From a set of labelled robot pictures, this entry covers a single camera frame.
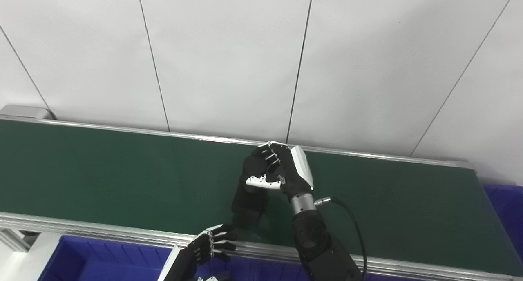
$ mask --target blue crate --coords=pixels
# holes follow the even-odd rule
[[[523,186],[485,184],[484,189],[523,261]]]
[[[63,236],[38,281],[156,281],[171,249]],[[307,281],[300,265],[211,259],[196,277],[230,272],[234,281]]]

